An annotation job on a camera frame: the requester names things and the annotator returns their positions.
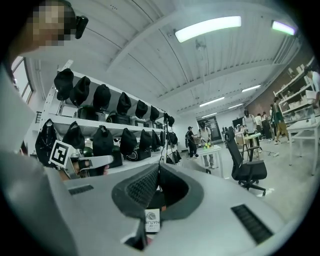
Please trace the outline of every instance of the air vent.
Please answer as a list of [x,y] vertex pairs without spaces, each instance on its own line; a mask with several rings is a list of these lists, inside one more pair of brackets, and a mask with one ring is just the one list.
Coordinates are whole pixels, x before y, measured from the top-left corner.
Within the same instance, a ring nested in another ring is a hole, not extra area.
[[232,207],[231,210],[257,244],[262,243],[273,235],[266,225],[264,225],[246,205],[242,204]]
[[87,192],[87,191],[93,190],[93,189],[94,189],[94,187],[91,185],[83,185],[83,186],[69,189],[69,193],[73,196],[73,195],[81,194],[81,193],[84,193],[84,192]]

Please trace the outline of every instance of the white wall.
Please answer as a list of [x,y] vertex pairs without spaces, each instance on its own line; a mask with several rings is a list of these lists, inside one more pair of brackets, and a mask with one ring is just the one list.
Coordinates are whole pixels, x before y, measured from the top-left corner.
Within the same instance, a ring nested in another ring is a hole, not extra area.
[[220,129],[220,133],[222,133],[222,127],[229,127],[229,126],[234,126],[232,121],[243,117],[243,111],[241,109],[235,109],[230,112],[222,113],[216,115],[216,120],[218,122],[218,126]]
[[193,127],[194,131],[197,131],[199,129],[195,113],[188,113],[177,117],[174,116],[174,124],[172,130],[178,138],[179,151],[187,149],[185,144],[185,135],[188,131],[189,126]]

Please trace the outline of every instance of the baseball cap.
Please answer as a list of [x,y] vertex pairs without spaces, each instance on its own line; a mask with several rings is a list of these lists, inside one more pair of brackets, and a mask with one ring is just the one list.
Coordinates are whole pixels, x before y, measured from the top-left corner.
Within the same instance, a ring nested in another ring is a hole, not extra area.
[[73,81],[74,73],[70,68],[66,68],[56,75],[53,82],[58,91],[56,98],[59,101],[65,101],[69,98],[70,91],[74,87]]
[[89,95],[90,79],[86,76],[82,77],[70,91],[70,100],[76,107],[79,107]]
[[107,110],[111,99],[111,93],[109,87],[105,84],[99,85],[93,95],[93,106],[99,110]]

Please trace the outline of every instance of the black office chair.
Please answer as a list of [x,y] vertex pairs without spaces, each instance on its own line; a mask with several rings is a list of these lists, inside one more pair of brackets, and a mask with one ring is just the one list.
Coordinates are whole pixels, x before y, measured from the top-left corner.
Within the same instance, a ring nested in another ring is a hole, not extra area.
[[254,183],[259,183],[267,177],[267,169],[263,160],[249,161],[243,163],[242,155],[237,147],[235,141],[235,133],[229,130],[225,133],[225,142],[233,160],[232,178],[242,185],[243,188],[249,190],[250,188],[263,191],[263,196],[266,195],[266,189]]

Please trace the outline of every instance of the equipment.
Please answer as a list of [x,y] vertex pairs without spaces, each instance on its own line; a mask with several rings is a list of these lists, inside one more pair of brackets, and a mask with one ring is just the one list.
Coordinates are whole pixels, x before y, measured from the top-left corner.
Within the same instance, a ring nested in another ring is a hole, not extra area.
[[240,185],[243,184],[243,188],[247,190],[250,188],[261,190],[263,191],[262,195],[265,196],[266,189],[254,185],[254,183],[258,184],[259,180],[267,177],[267,169],[264,161],[259,160],[243,163],[243,157],[237,147],[233,130],[227,131],[224,138],[233,160],[232,178],[238,181]]

